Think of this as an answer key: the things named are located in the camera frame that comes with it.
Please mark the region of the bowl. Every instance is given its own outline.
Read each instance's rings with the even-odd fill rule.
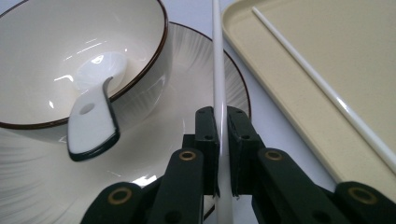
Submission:
[[[65,142],[80,96],[77,70],[103,52],[126,56],[121,84],[108,92],[120,130],[145,118],[170,77],[166,11],[157,0],[29,0],[0,16],[0,127]]]

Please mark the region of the dark brown rim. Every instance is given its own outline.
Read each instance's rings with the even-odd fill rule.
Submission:
[[[27,1],[29,1],[29,0],[21,1],[14,7],[11,7],[7,11],[5,11],[4,13],[2,13],[0,15],[0,19],[3,16],[5,16],[8,12],[10,12],[11,10],[15,9],[16,7],[22,5],[23,3],[27,2]],[[164,18],[163,37],[161,39],[160,45],[158,46],[158,48],[155,51],[151,60],[143,68],[143,70],[130,83],[128,83],[124,88],[122,88],[120,91],[118,91],[114,95],[112,95],[110,97],[110,102],[114,102],[115,100],[120,98],[125,92],[127,92],[129,89],[131,89],[143,76],[145,76],[146,73],[149,71],[149,69],[152,67],[152,65],[154,65],[154,63],[160,57],[160,54],[163,51],[163,47],[165,46],[166,39],[168,36],[168,29],[169,29],[168,23],[169,22],[168,22],[168,15],[166,14],[166,10],[163,5],[163,2],[161,0],[157,0],[157,2],[160,4],[161,9],[163,10],[163,18]],[[11,123],[4,123],[4,122],[0,121],[0,127],[6,128],[6,129],[13,129],[13,130],[45,129],[45,128],[50,128],[50,127],[55,127],[55,126],[66,124],[68,120],[69,120],[69,117],[64,118],[64,119],[57,119],[57,120],[49,121],[49,122],[36,123],[36,124],[11,124]]]
[[[213,204],[209,211],[206,212],[206,214],[204,215],[204,220],[206,220],[213,213],[213,211],[215,211],[215,207],[216,206]]]

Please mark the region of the spoon handle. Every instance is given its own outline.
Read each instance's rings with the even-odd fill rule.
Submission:
[[[85,161],[113,147],[120,138],[120,129],[107,86],[112,77],[85,91],[72,108],[68,121],[67,148],[73,161]]]

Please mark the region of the brass screw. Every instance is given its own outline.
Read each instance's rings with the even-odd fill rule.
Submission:
[[[123,193],[123,197],[115,197],[116,194]],[[132,197],[132,191],[125,187],[117,188],[113,190],[107,197],[107,201],[113,205],[119,205],[122,203],[126,203]]]
[[[375,197],[375,195],[367,189],[353,187],[348,189],[347,192],[353,199],[360,203],[376,204],[378,202],[378,199]]]
[[[196,155],[191,151],[182,151],[178,154],[178,157],[183,161],[192,161],[195,159]]]
[[[280,154],[277,151],[273,151],[273,150],[267,151],[267,152],[265,152],[264,155],[265,155],[265,157],[267,159],[269,159],[271,161],[281,161],[281,160],[283,160],[282,154]]]

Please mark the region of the black plastic part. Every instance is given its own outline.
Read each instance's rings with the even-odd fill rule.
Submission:
[[[267,194],[280,223],[350,223],[286,152],[267,148],[260,150],[258,156],[261,185],[253,198]],[[255,213],[265,217],[265,211]]]
[[[232,192],[252,194],[257,179],[253,164],[265,145],[244,111],[231,106],[227,110]]]
[[[219,136],[213,107],[207,106],[197,110],[195,134],[184,134],[183,147],[193,147],[204,154],[204,195],[219,193]]]
[[[142,189],[121,182],[104,189],[93,201],[81,223],[141,223],[145,212],[140,207]]]
[[[114,133],[102,145],[93,148],[90,151],[75,154],[75,153],[71,153],[70,150],[68,150],[70,159],[72,159],[72,161],[86,161],[94,157],[97,157],[102,153],[106,152],[107,150],[111,149],[114,145],[116,145],[116,143],[120,139],[120,127],[119,124],[117,123],[116,114],[114,113],[110,100],[107,97],[107,87],[112,78],[113,77],[109,77],[108,79],[106,79],[106,81],[103,83],[102,88],[103,88],[103,94],[106,98],[107,108],[110,112],[110,116],[111,119],[113,120],[113,125],[115,127]]]
[[[364,184],[353,181],[338,184],[333,199],[353,223],[396,223],[395,203]]]
[[[172,154],[148,224],[202,223],[204,155],[193,148]]]

